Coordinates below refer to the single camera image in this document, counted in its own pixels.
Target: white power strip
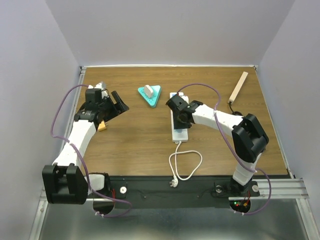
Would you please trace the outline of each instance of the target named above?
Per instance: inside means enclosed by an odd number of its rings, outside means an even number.
[[[176,92],[170,92],[170,98],[176,95]],[[189,103],[189,98],[184,95],[183,92],[179,92],[179,96],[182,97],[187,103]],[[188,141],[188,129],[175,129],[174,128],[174,114],[170,111],[171,114],[171,132],[172,132],[172,141],[174,143],[179,143],[180,141],[185,143]]]

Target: gray floor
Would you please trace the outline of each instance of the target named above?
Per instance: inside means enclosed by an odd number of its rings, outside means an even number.
[[[264,200],[256,200],[258,208]],[[275,199],[252,216],[228,209],[137,209],[120,218],[95,216],[92,202],[48,206],[41,240],[307,240],[295,199]]]

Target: white cord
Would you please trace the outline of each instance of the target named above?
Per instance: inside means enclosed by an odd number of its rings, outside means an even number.
[[[169,156],[169,164],[170,164],[170,168],[172,170],[172,173],[173,173],[173,180],[170,182],[170,185],[171,187],[174,187],[176,188],[178,186],[178,179],[177,177],[182,180],[182,181],[186,181],[188,179],[190,179],[192,177],[192,175],[195,173],[195,171],[200,167],[200,165],[202,164],[202,160],[203,160],[203,157],[201,155],[200,152],[198,151],[195,151],[195,150],[189,150],[189,151],[178,151],[178,148],[180,147],[181,145],[181,141],[179,141],[179,144],[178,146],[176,146],[176,149],[175,149],[175,152],[172,153],[170,156]],[[179,176],[179,173],[178,173],[178,164],[177,164],[177,155],[178,154],[189,154],[189,153],[195,153],[195,154],[198,154],[200,156],[200,162],[198,164],[198,166],[195,167],[195,169],[191,172],[191,174],[186,177],[186,178],[182,178]],[[174,155],[174,164],[175,164],[175,171],[174,171],[174,168],[172,167],[172,164],[171,164],[171,157]]]

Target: white wall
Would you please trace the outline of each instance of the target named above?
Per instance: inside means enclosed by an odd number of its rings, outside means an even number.
[[[46,0],[83,66],[258,64],[294,0]]]
[[[0,239],[29,239],[42,168],[60,143],[50,125],[79,67],[44,0],[3,0],[0,8]],[[63,134],[71,109],[61,114]]]
[[[289,166],[303,177],[320,226],[320,1],[296,0],[258,75]]]

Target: wooden tabletop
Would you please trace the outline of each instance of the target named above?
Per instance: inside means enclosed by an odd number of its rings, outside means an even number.
[[[166,106],[170,92],[190,83],[205,83],[215,87],[222,101],[218,109],[230,113],[227,101],[243,71],[248,72],[234,104],[234,110],[257,116],[269,144],[257,166],[268,174],[287,174],[275,131],[253,67],[95,67],[87,68],[84,84],[103,81],[109,92],[117,91],[129,111],[109,121],[107,130],[91,139],[84,160],[89,172],[106,172],[112,176],[171,176],[168,158],[176,149],[172,142],[170,109]],[[156,108],[151,108],[138,93],[144,85],[160,85],[162,92]],[[198,100],[214,107],[218,97],[203,86],[183,90],[189,100]],[[81,90],[78,108],[84,102]],[[194,124],[188,130],[189,140],[179,151],[196,150],[203,162],[195,175],[232,175],[236,160],[219,131]],[[189,175],[198,165],[199,156],[178,156],[180,175]]]

